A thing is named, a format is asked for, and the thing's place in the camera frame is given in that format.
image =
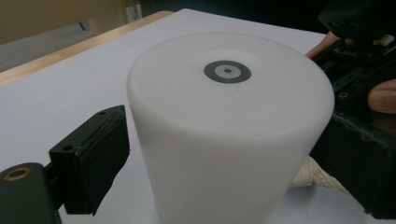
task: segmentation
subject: human hand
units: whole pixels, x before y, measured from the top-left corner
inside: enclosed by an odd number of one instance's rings
[[[305,55],[314,59],[338,39],[339,37],[329,32],[318,45]],[[374,111],[373,125],[387,133],[396,135],[396,79],[375,86],[370,91],[367,102]]]

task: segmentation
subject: wooden table edge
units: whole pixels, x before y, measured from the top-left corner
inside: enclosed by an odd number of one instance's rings
[[[162,19],[170,14],[173,14],[173,12],[170,11],[156,12],[140,20],[130,22],[126,25],[123,25],[119,28],[116,28],[104,34],[97,35],[90,39],[79,42],[73,46],[58,50],[49,55],[30,61],[29,63],[24,63],[22,65],[8,69],[7,71],[0,73],[0,87],[5,86],[16,80],[19,80],[23,77],[29,76],[38,70],[51,66],[64,59],[70,58],[87,49],[91,49],[95,46],[106,43],[107,41],[110,41],[120,35],[125,35],[129,32],[132,32],[133,30],[136,30],[142,26],[145,26],[154,21]]]

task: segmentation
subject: white cylinder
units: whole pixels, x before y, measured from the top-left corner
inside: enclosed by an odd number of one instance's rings
[[[163,224],[266,223],[333,110],[304,55],[231,33],[153,47],[128,95]]]

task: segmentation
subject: floor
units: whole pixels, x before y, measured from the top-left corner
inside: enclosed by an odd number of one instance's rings
[[[127,7],[126,11],[129,22],[141,18],[140,6]],[[85,30],[76,23],[0,45],[0,72],[93,37],[89,24],[81,24]]]

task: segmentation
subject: white tabletop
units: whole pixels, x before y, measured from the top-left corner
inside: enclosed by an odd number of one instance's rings
[[[322,34],[276,27],[184,9],[164,19],[84,51],[0,88],[0,171],[23,162],[50,162],[48,151],[94,113],[125,105],[131,155],[95,217],[67,215],[64,224],[158,224],[149,180],[126,95],[134,61],[172,37],[201,32],[233,32],[275,40],[301,53]],[[320,186],[290,189],[272,224],[396,223],[364,214],[350,196]]]

